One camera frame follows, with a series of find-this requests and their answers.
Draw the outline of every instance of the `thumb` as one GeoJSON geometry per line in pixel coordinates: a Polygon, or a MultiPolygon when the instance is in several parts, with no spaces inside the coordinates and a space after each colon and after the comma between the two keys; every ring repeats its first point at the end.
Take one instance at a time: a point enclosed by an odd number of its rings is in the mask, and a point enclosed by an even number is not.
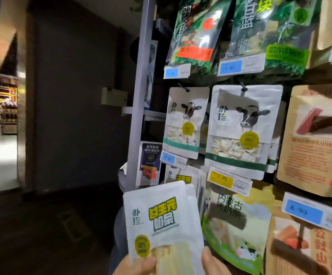
{"type": "Polygon", "coordinates": [[[155,257],[148,256],[145,260],[138,262],[133,270],[132,275],[142,275],[150,273],[156,267],[157,260],[155,257]]]}
{"type": "Polygon", "coordinates": [[[206,275],[219,275],[221,273],[208,246],[203,249],[201,263],[206,275]]]}

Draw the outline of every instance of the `dark floor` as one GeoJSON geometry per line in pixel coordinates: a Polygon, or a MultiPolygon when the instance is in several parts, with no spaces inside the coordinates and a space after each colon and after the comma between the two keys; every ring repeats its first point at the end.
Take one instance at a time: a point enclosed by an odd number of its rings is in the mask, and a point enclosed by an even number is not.
{"type": "Polygon", "coordinates": [[[117,183],[29,202],[19,191],[0,195],[0,275],[107,274],[121,205],[117,183]],[[73,242],[59,217],[68,211],[77,213],[90,235],[73,242]]]}

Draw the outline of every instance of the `person's hand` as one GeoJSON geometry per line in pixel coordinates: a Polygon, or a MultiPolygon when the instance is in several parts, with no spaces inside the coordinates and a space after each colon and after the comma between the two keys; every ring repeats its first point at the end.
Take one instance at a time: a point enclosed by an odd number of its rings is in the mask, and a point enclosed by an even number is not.
{"type": "Polygon", "coordinates": [[[134,265],[130,264],[129,255],[119,263],[113,275],[145,275],[156,267],[155,257],[148,256],[145,260],[139,261],[134,265]]]}
{"type": "Polygon", "coordinates": [[[205,246],[203,249],[201,263],[206,275],[232,275],[227,266],[212,255],[208,246],[205,246]]]}

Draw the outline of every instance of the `metal pole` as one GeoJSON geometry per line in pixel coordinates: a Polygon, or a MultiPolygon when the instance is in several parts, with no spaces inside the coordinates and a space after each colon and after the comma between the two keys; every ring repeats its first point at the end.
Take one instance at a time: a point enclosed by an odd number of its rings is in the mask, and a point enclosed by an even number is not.
{"type": "Polygon", "coordinates": [[[126,170],[127,188],[130,190],[136,189],[135,182],[138,169],[138,154],[141,141],[144,97],[147,83],[148,60],[150,57],[150,41],[152,39],[155,4],[156,0],[143,0],[132,124],[130,125],[128,164],[126,170]]]}

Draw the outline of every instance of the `dark wall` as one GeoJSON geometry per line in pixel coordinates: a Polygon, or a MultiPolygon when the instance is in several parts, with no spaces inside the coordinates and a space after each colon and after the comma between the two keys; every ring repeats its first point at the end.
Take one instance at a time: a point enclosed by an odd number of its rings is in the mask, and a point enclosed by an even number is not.
{"type": "Polygon", "coordinates": [[[128,90],[115,77],[134,80],[132,72],[115,74],[123,69],[115,67],[122,54],[118,28],[69,0],[34,0],[29,13],[35,21],[35,188],[117,181],[127,161],[130,118],[121,117],[120,107],[101,105],[101,88],[128,90]]]}

